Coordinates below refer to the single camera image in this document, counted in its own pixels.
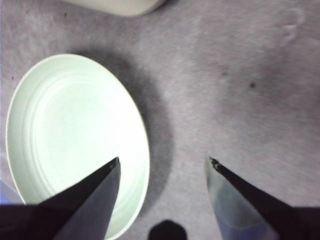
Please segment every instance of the white bowl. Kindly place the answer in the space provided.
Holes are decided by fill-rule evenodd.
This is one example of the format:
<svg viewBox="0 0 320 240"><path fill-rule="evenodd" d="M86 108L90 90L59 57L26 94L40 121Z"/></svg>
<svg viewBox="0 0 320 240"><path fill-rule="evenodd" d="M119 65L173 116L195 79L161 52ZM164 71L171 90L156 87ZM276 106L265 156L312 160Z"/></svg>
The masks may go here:
<svg viewBox="0 0 320 240"><path fill-rule="evenodd" d="M9 107L6 149L26 204L40 203L119 157L108 240L123 234L142 207L150 171L143 120L123 85L89 58L52 56L24 75Z"/></svg>
<svg viewBox="0 0 320 240"><path fill-rule="evenodd" d="M149 13L166 0L63 0L106 13L133 17Z"/></svg>

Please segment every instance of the floor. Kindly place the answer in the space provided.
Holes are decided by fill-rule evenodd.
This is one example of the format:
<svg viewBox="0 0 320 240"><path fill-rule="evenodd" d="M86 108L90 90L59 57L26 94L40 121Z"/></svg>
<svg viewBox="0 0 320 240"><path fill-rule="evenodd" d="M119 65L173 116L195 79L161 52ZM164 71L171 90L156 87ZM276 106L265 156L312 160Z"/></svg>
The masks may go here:
<svg viewBox="0 0 320 240"><path fill-rule="evenodd" d="M124 84L146 123L150 184L119 239L179 223L220 240L207 193L210 155L294 206L320 205L320 1L168 0L123 18L56 0L1 3L1 179L9 102L38 61L75 53Z"/></svg>

